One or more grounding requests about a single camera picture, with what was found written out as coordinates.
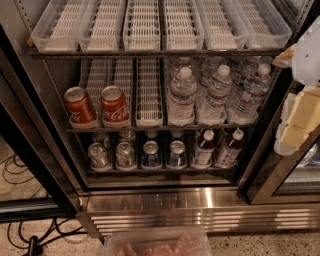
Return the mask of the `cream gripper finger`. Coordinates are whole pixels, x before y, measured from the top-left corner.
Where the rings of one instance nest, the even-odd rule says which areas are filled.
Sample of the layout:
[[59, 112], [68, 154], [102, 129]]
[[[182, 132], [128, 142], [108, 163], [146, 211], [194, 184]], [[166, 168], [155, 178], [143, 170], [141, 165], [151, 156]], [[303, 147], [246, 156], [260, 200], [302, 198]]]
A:
[[295, 44], [288, 47], [285, 51], [283, 51], [273, 59], [272, 64], [279, 68], [291, 68], [295, 48]]
[[286, 147], [299, 149], [319, 124], [320, 87], [307, 87], [295, 97], [280, 141]]

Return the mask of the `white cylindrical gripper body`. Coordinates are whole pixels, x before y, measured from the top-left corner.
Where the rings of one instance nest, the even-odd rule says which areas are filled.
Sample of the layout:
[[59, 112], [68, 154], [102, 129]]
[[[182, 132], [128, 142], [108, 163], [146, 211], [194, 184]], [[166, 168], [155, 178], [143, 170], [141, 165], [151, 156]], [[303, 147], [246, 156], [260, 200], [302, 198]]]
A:
[[292, 58], [292, 75], [304, 86], [320, 86], [320, 16], [299, 38]]

